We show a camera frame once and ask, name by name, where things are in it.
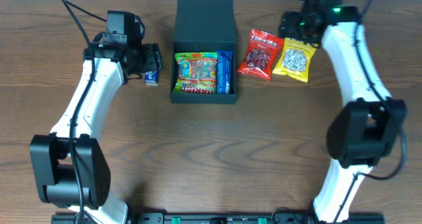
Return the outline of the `blue Oreo cookie pack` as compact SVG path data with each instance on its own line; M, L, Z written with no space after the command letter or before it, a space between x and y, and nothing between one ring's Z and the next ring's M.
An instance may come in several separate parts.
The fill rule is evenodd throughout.
M232 51L217 51L217 93L229 94L231 84Z

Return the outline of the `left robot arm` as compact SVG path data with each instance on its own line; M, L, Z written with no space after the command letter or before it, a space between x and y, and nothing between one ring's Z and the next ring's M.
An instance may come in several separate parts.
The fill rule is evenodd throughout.
M39 199L76 214L72 223L135 223L127 203L110 190L111 171L100 148L115 93L132 74L162 68L158 44L136 47L92 42L82 76L64 114L47 135L34 135L30 158Z

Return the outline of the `green Haribo gummy bag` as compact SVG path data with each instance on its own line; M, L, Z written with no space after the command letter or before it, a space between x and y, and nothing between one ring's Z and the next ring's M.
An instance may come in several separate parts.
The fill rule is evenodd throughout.
M176 53L175 94L215 94L217 92L216 52Z

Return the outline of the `red Hacks candy bag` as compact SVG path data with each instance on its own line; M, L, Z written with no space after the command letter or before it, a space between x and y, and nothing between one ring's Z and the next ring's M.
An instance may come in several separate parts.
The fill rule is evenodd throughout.
M246 55L237 72L271 81L272 65L283 46L283 39L268 32L252 29Z

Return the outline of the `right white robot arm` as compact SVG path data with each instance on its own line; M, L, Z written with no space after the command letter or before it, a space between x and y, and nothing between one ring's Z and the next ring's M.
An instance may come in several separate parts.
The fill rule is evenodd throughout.
M364 179L386 181L404 167L407 114L380 80L356 7L335 6L310 14L283 14L279 34L319 44L328 54L343 108L326 133L330 166L307 213L292 212L297 223L384 223L380 213L351 213Z

